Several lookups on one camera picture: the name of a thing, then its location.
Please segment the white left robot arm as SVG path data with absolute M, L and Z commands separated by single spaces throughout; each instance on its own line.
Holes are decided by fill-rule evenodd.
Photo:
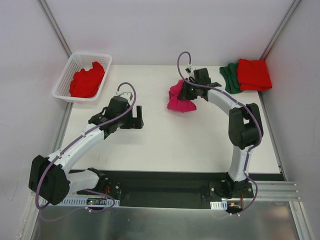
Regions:
M 73 166 L 93 147 L 104 141 L 117 129 L 141 129 L 144 125 L 142 107 L 136 107 L 132 92 L 118 91 L 101 112 L 92 116 L 84 129 L 65 146 L 47 157 L 38 155 L 31 164 L 28 187 L 49 204 L 61 203 L 68 194 L 91 190 L 105 194 L 109 187 L 107 176 L 90 167 L 71 173 Z

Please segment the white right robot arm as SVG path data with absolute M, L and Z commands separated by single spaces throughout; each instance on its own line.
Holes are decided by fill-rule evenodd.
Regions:
M 228 137 L 233 145 L 231 165 L 225 180 L 214 192 L 222 198 L 235 198 L 248 184 L 248 167 L 251 153 L 262 141 L 263 126 L 257 104 L 244 104 L 223 90 L 217 82 L 211 82 L 206 68 L 185 69 L 188 78 L 183 80 L 179 100 L 198 97 L 219 107 L 228 116 Z

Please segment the pink t shirt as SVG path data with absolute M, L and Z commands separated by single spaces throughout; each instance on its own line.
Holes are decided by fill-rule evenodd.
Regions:
M 167 109 L 180 113 L 187 113 L 196 111 L 197 107 L 191 100 L 180 100 L 179 94 L 183 89 L 184 81 L 180 79 L 176 85 L 170 87 L 168 95 L 169 101 L 167 104 Z

